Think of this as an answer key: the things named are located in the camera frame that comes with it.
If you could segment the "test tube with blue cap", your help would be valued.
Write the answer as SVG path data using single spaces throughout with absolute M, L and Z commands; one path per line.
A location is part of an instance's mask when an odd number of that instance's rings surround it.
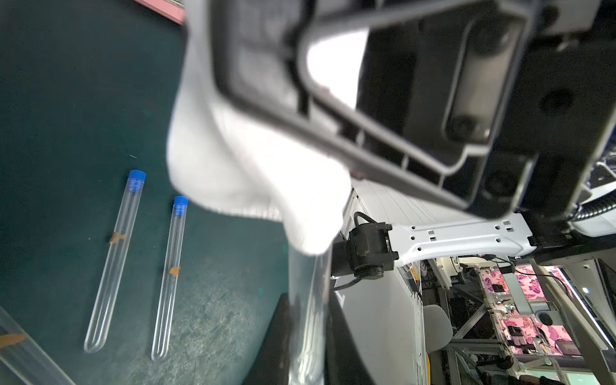
M 128 174 L 83 343 L 88 354 L 100 351 L 107 342 L 145 181 L 146 173 L 141 170 L 133 169 Z

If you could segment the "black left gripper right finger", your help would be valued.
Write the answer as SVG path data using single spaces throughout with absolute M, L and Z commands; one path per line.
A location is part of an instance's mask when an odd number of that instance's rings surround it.
M 326 326 L 326 384 L 375 384 L 333 291 L 330 292 Z

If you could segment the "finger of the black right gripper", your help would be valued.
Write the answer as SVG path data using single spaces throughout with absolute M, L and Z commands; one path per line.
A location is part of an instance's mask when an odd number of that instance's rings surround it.
M 536 1 L 213 1 L 218 91 L 357 179 L 507 212 L 534 159 L 494 147 Z

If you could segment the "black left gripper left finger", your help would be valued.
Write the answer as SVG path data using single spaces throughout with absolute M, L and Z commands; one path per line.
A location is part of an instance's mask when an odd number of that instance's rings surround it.
M 291 314 L 288 294 L 280 296 L 255 361 L 243 384 L 287 385 Z

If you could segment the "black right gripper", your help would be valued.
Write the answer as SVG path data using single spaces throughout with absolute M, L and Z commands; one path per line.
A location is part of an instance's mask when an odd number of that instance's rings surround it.
M 383 184 L 483 218 L 569 216 L 615 117 L 612 1 L 475 1 L 372 27 L 358 108 Z

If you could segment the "pink tray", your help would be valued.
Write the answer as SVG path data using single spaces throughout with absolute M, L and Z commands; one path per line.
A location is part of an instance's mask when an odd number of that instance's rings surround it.
M 178 24 L 184 24 L 184 2 L 180 0 L 135 0 L 142 6 Z

